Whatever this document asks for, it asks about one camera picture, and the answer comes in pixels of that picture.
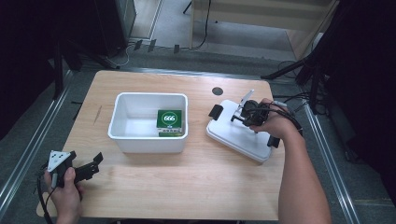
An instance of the green box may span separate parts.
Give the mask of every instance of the green box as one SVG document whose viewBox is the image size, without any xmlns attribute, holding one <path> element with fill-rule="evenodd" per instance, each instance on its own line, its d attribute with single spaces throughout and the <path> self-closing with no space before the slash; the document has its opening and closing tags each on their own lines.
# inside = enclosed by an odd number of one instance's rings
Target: green box
<svg viewBox="0 0 396 224">
<path fill-rule="evenodd" d="M 157 130 L 160 137 L 182 136 L 181 110 L 158 110 Z"/>
</svg>

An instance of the handheld controller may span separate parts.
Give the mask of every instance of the handheld controller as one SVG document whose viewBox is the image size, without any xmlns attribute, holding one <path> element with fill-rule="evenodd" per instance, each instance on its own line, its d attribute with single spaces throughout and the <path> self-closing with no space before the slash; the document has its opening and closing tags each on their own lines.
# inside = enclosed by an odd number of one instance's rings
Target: handheld controller
<svg viewBox="0 0 396 224">
<path fill-rule="evenodd" d="M 53 189 L 64 187 L 64 174 L 69 167 L 73 167 L 73 159 L 76 158 L 76 152 L 58 152 L 51 151 L 49 154 L 49 164 L 47 170 L 52 176 L 51 187 Z M 99 172 L 99 163 L 103 160 L 102 153 L 99 153 L 93 161 L 83 165 L 81 167 L 75 168 L 76 178 L 75 184 L 84 179 L 91 179 L 94 174 Z"/>
<path fill-rule="evenodd" d="M 242 121 L 242 123 L 249 127 L 251 125 L 260 126 L 268 119 L 268 114 L 272 112 L 276 112 L 277 114 L 283 116 L 284 118 L 290 120 L 296 129 L 299 131 L 300 134 L 303 134 L 303 128 L 299 124 L 299 122 L 294 118 L 294 115 L 283 109 L 282 107 L 287 107 L 286 104 L 280 103 L 278 101 L 273 101 L 271 104 L 264 104 L 264 103 L 257 103 L 254 100 L 248 100 L 248 98 L 253 93 L 251 90 L 246 96 L 242 98 L 241 103 L 235 110 L 231 121 L 238 119 Z M 273 109 L 270 105 L 276 105 L 279 109 Z M 279 138 L 275 138 L 272 135 L 268 141 L 267 146 L 278 147 L 279 145 Z"/>
</svg>

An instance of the gray floor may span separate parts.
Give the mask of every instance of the gray floor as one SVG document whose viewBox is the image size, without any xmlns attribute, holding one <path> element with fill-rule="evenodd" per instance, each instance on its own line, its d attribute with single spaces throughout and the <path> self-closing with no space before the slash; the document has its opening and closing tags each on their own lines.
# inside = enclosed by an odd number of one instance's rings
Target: gray floor
<svg viewBox="0 0 396 224">
<path fill-rule="evenodd" d="M 166 69 L 166 71 L 162 71 L 170 73 L 172 71 L 169 70 L 176 70 L 175 72 L 177 73 L 184 71 L 184 74 L 189 73 L 185 71 L 192 71 L 190 74 L 255 80 L 260 80 L 259 75 L 275 72 L 279 65 L 280 67 L 286 65 L 285 63 L 280 64 L 281 62 L 294 60 L 288 41 L 282 37 L 283 31 L 272 28 L 265 29 L 267 31 L 263 35 L 265 38 L 257 38 L 255 40 L 256 45 L 262 48 L 260 53 L 256 53 L 257 51 L 253 53 L 247 48 L 241 48 L 238 39 L 242 37 L 237 37 L 235 36 L 236 32 L 230 31 L 228 33 L 221 33 L 224 37 L 216 41 L 219 42 L 221 39 L 227 39 L 235 40 L 236 42 L 221 42 L 221 44 L 212 48 L 214 45 L 217 45 L 214 43 L 216 42 L 214 39 L 218 37 L 210 37 L 211 34 L 214 34 L 210 32 L 208 44 L 200 52 L 184 50 L 179 54 L 174 54 L 172 50 L 173 45 L 180 44 L 180 46 L 183 46 L 186 44 L 187 46 L 187 42 L 183 42 L 186 41 L 186 36 L 182 34 L 186 34 L 188 30 L 185 30 L 187 28 L 183 28 L 183 33 L 182 29 L 171 28 L 169 25 L 180 24 L 178 27 L 181 27 L 181 23 L 186 23 L 186 18 L 190 22 L 189 11 L 187 15 L 181 13 L 188 2 L 187 0 L 163 1 L 163 8 L 152 37 L 157 39 L 158 48 L 155 48 L 152 52 L 148 52 L 147 46 L 142 46 L 139 50 L 129 48 L 129 56 L 125 52 L 121 52 L 111 60 L 123 64 L 129 58 L 129 62 L 121 67 L 121 70 L 127 71 L 136 69 L 139 71 Z M 164 18 L 170 15 L 175 15 L 171 22 L 169 21 L 171 19 Z M 227 29 L 232 30 L 233 25 L 227 24 Z M 234 29 L 241 30 L 240 25 L 235 25 Z M 169 37 L 174 34 L 179 34 L 180 36 Z M 102 69 L 97 63 L 89 59 L 83 58 L 83 60 L 83 68 L 79 72 L 73 72 L 64 102 L 58 114 L 54 117 L 49 129 L 46 131 L 43 141 L 39 144 L 37 153 L 29 165 L 28 172 L 22 176 L 21 184 L 18 190 L 14 192 L 15 195 L 13 195 L 10 205 L 7 207 L 8 210 L 4 213 L 1 223 L 44 223 L 44 219 L 38 217 L 35 213 L 35 208 L 38 204 L 35 191 L 35 170 L 45 162 L 51 150 L 62 150 L 67 135 L 73 126 L 73 117 L 77 114 L 79 108 L 79 105 L 72 104 L 72 102 L 83 102 L 94 74 Z M 270 85 L 274 95 L 293 95 L 300 92 L 300 87 L 296 86 L 293 80 L 287 77 L 271 81 Z M 44 118 L 47 109 L 52 103 L 52 94 L 53 86 L 50 86 L 20 118 L 11 132 L 0 142 L 0 152 L 2 153 L 0 162 L 3 164 L 3 169 L 0 172 L 2 185 L 11 176 L 19 158 L 23 156 L 22 153 L 24 150 L 30 146 L 29 142 L 37 126 L 42 118 Z M 302 103 L 296 100 L 291 102 L 290 105 L 297 108 Z M 318 137 L 304 110 L 297 113 L 297 119 L 304 125 L 304 136 L 309 155 L 317 169 L 318 176 L 329 199 L 333 223 L 396 223 L 395 207 L 390 202 L 378 174 L 364 163 L 352 164 L 346 161 L 343 143 L 338 138 L 332 126 L 331 119 L 326 116 L 317 116 L 316 119 L 318 119 L 322 133 L 326 137 L 336 168 L 345 183 L 347 193 L 353 202 L 359 219 L 351 222 L 350 218 L 346 217 L 348 212 L 343 210 L 339 195 L 337 195 L 337 186 L 334 185 L 329 167 L 326 166 L 325 160 L 323 160 L 320 144 L 317 141 Z M 80 223 L 108 223 L 108 221 L 108 219 L 101 218 L 83 218 Z M 248 224 L 253 223 L 277 222 L 264 220 L 248 222 Z"/>
<path fill-rule="evenodd" d="M 161 5 L 162 0 L 134 0 L 136 18 L 131 32 L 133 38 L 151 39 Z"/>
</svg>

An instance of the black cable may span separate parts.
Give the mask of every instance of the black cable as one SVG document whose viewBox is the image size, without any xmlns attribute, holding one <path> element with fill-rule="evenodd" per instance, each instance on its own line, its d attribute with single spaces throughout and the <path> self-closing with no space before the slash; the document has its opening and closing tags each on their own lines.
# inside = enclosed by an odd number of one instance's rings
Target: black cable
<svg viewBox="0 0 396 224">
<path fill-rule="evenodd" d="M 281 110 L 285 111 L 286 113 L 288 113 L 288 110 L 286 108 L 284 108 L 281 105 L 276 105 L 276 104 L 274 104 L 274 102 L 272 102 L 271 104 L 268 104 L 268 105 L 274 105 L 274 106 L 278 107 L 279 109 L 281 109 Z"/>
<path fill-rule="evenodd" d="M 55 189 L 53 189 L 53 190 L 50 192 L 49 196 L 47 197 L 47 200 L 46 200 L 46 207 L 48 206 L 50 196 L 52 195 L 53 191 L 56 190 L 56 188 L 58 188 L 58 187 L 55 187 Z"/>
<path fill-rule="evenodd" d="M 298 93 L 298 94 L 292 95 L 292 96 L 289 96 L 289 95 L 274 95 L 273 97 L 274 98 L 278 98 L 278 99 L 286 98 L 286 100 L 283 101 L 283 103 L 286 103 L 286 102 L 288 102 L 290 100 L 294 100 L 294 99 L 306 100 L 307 101 L 306 103 L 303 103 L 303 104 L 299 105 L 296 109 L 294 109 L 294 112 L 298 112 L 299 110 L 301 110 L 301 108 L 304 105 L 309 104 L 309 100 L 310 100 L 309 94 L 310 94 L 309 91 L 305 91 L 305 92 L 301 92 L 301 93 Z M 323 99 L 323 97 L 326 96 L 326 93 L 323 93 L 323 91 L 321 91 L 321 93 L 318 93 L 318 96 L 321 96 L 322 98 L 317 99 L 317 105 L 321 105 L 321 106 L 325 107 L 324 108 L 325 111 L 324 112 L 318 112 L 318 114 L 319 115 L 328 115 L 327 108 L 326 108 L 326 102 Z"/>
<path fill-rule="evenodd" d="M 41 175 L 37 178 L 37 193 L 38 193 L 38 199 L 41 203 L 41 207 L 43 208 L 44 211 L 44 219 L 46 219 L 46 222 L 48 224 L 53 224 L 52 220 L 50 219 L 49 211 L 47 210 L 47 202 L 50 196 L 47 198 L 47 201 L 44 202 L 43 192 L 41 190 Z"/>
<path fill-rule="evenodd" d="M 207 22 L 209 21 L 209 12 L 210 12 L 210 6 L 212 5 L 212 0 L 209 0 L 209 6 L 207 8 L 207 14 L 206 14 L 206 22 L 205 22 L 205 37 L 204 40 L 202 41 L 202 43 L 197 46 L 197 47 L 193 47 L 193 48 L 181 48 L 181 49 L 188 49 L 188 50 L 198 50 L 201 48 L 201 46 L 206 42 L 206 38 L 207 38 Z"/>
<path fill-rule="evenodd" d="M 279 64 L 277 65 L 277 71 L 280 71 L 280 65 L 281 65 L 282 63 L 295 63 L 295 61 L 283 61 L 283 62 L 279 63 Z M 297 74 L 296 74 L 295 70 L 293 70 L 292 72 L 293 72 L 293 74 L 294 74 L 294 77 L 289 77 L 289 76 L 287 76 L 287 74 L 285 74 L 284 77 L 296 78 L 296 77 L 297 77 Z"/>
<path fill-rule="evenodd" d="M 294 109 L 294 112 L 295 113 L 299 112 L 303 108 L 303 106 L 308 105 L 308 104 L 309 104 L 308 101 L 305 101 L 304 103 L 299 105 L 296 109 Z"/>
</svg>

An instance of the wire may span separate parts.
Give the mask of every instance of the wire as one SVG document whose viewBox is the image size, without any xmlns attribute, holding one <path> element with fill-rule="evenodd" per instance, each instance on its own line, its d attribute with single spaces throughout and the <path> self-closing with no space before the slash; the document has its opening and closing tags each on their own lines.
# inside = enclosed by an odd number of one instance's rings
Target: wire
<svg viewBox="0 0 396 224">
<path fill-rule="evenodd" d="M 205 37 L 204 40 L 202 41 L 202 43 L 200 45 L 198 45 L 197 47 L 193 47 L 193 48 L 181 48 L 181 49 L 188 49 L 188 50 L 198 50 L 201 48 L 201 46 L 206 42 L 206 38 L 207 38 L 207 22 L 209 21 L 209 12 L 210 12 L 210 6 L 212 5 L 212 0 L 209 0 L 209 6 L 207 8 L 207 14 L 206 14 L 206 22 L 205 22 Z"/>
<path fill-rule="evenodd" d="M 274 106 L 278 107 L 279 109 L 283 110 L 284 112 L 286 112 L 286 113 L 288 112 L 288 110 L 285 109 L 285 108 L 283 108 L 283 106 L 276 105 L 276 104 L 274 104 L 274 102 L 272 102 L 271 104 L 268 104 L 268 106 L 269 106 L 269 105 L 274 105 Z"/>
<path fill-rule="evenodd" d="M 44 212 L 44 219 L 46 219 L 48 224 L 52 224 L 52 220 L 50 219 L 50 214 L 49 211 L 47 210 L 47 201 L 44 203 L 44 198 L 43 198 L 43 191 L 41 190 L 41 176 L 37 177 L 37 193 L 38 193 L 38 199 L 41 203 L 41 207 L 43 208 L 43 212 Z"/>
<path fill-rule="evenodd" d="M 47 205 L 48 205 L 48 203 L 49 203 L 50 196 L 52 195 L 53 191 L 56 190 L 56 188 L 58 188 L 58 187 L 55 187 L 55 189 L 53 189 L 53 190 L 50 192 L 49 196 L 47 197 L 47 200 L 46 200 L 46 208 L 47 208 Z"/>
<path fill-rule="evenodd" d="M 295 61 L 283 61 L 283 62 L 279 63 L 279 64 L 277 65 L 277 71 L 280 71 L 280 65 L 281 65 L 282 63 L 295 63 Z M 294 74 L 294 77 L 289 77 L 289 76 L 287 76 L 286 74 L 284 75 L 284 77 L 296 78 L 296 77 L 297 77 L 297 74 L 296 74 L 296 72 L 295 72 L 294 70 L 292 71 L 293 74 Z"/>
<path fill-rule="evenodd" d="M 328 113 L 327 113 L 327 107 L 326 107 L 326 102 L 325 102 L 325 100 L 323 99 L 323 98 L 326 96 L 326 94 L 324 94 L 324 93 L 318 93 L 318 96 L 320 96 L 320 98 L 317 99 L 317 101 L 316 101 L 316 103 L 317 103 L 316 106 L 323 106 L 323 107 L 324 107 L 324 112 L 319 112 L 319 111 L 317 110 L 318 114 L 319 114 L 319 115 L 328 115 Z M 309 92 L 309 91 L 301 92 L 301 93 L 298 93 L 298 94 L 293 95 L 293 96 L 288 96 L 288 95 L 274 95 L 273 97 L 274 97 L 274 98 L 278 98 L 278 99 L 287 98 L 285 101 L 283 101 L 283 103 L 287 103 L 288 101 L 294 100 L 294 99 L 306 100 L 305 103 L 302 103 L 302 104 L 299 105 L 296 109 L 293 109 L 294 113 L 297 113 L 298 111 L 300 111 L 300 110 L 303 108 L 304 105 L 309 105 L 309 102 L 310 102 L 310 92 Z"/>
<path fill-rule="evenodd" d="M 276 112 L 278 115 L 283 116 L 284 118 L 290 120 L 294 126 L 296 127 L 297 131 L 299 131 L 299 133 L 301 135 L 303 135 L 303 127 L 301 126 L 301 124 L 297 121 L 297 119 L 295 119 L 290 113 L 285 112 L 284 110 L 280 110 L 280 109 L 271 109 L 271 108 L 251 108 L 248 109 L 247 112 L 250 111 L 269 111 L 269 112 Z"/>
<path fill-rule="evenodd" d="M 113 64 L 116 65 L 116 66 L 124 66 L 125 64 L 127 64 L 127 63 L 129 62 L 128 48 L 130 48 L 131 46 L 134 46 L 134 43 L 133 43 L 132 45 L 128 46 L 128 47 L 125 49 L 125 53 L 126 53 L 126 55 L 127 55 L 127 61 L 126 61 L 126 63 L 114 63 L 114 62 L 112 62 L 110 59 L 108 59 L 108 57 L 106 57 L 106 59 L 107 59 L 110 63 L 113 63 Z"/>
</svg>

